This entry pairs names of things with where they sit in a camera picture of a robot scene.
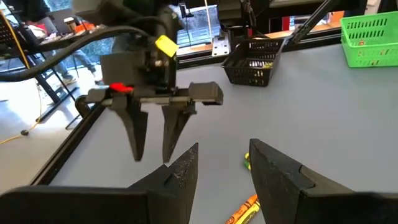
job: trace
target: screw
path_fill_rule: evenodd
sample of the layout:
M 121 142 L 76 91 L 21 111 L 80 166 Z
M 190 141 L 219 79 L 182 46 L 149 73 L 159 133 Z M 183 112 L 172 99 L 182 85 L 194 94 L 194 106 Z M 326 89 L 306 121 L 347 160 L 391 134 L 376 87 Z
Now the screw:
M 161 61 L 161 60 L 157 60 L 156 62 L 155 62 L 155 66 L 156 67 L 160 67 L 160 66 L 162 66 L 163 65 L 163 62 Z

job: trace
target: red part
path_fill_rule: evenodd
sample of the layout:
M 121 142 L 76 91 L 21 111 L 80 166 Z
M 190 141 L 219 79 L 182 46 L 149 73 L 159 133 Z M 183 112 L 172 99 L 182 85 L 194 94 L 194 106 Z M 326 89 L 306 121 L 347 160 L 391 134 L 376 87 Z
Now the red part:
M 285 16 L 282 18 L 282 30 L 287 31 L 290 29 L 290 16 Z
M 36 24 L 35 26 L 40 28 L 40 29 L 42 29 L 42 30 L 44 30 L 46 35 L 49 34 L 49 32 L 47 31 L 47 28 L 46 28 L 46 26 L 44 24 Z
M 118 91 L 120 93 L 130 93 L 133 90 L 133 87 L 125 86 L 123 83 L 113 83 L 110 84 L 109 87 L 114 91 Z

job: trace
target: black wire basket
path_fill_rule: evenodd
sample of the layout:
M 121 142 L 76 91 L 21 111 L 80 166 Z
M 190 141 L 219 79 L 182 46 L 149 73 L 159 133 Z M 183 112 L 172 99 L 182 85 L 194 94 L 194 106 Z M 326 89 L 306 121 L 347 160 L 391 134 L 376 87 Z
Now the black wire basket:
M 279 61 L 283 39 L 244 40 L 221 65 L 231 83 L 267 86 Z

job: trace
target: orange crayon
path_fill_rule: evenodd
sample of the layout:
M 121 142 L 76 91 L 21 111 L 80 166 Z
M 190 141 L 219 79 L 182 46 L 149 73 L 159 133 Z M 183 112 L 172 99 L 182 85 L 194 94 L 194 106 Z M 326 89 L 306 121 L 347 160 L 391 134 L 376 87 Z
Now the orange crayon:
M 254 205 L 257 200 L 257 195 L 253 195 L 243 205 L 225 222 L 225 224 L 235 224 L 241 216 L 249 210 L 249 208 Z

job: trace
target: crayon label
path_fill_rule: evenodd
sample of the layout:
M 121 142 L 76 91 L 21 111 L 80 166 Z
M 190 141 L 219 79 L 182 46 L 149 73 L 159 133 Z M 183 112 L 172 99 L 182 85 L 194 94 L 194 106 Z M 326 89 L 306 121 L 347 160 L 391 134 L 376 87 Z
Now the crayon label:
M 241 218 L 244 213 L 250 209 L 250 203 L 244 202 L 243 205 L 236 211 L 226 222 L 225 224 L 235 224 L 236 221 Z
M 255 215 L 256 213 L 257 213 L 257 212 L 251 212 L 250 215 L 248 215 L 248 216 L 243 220 L 242 224 L 247 224 L 247 223 L 249 223 L 250 220 L 254 217 L 254 215 Z

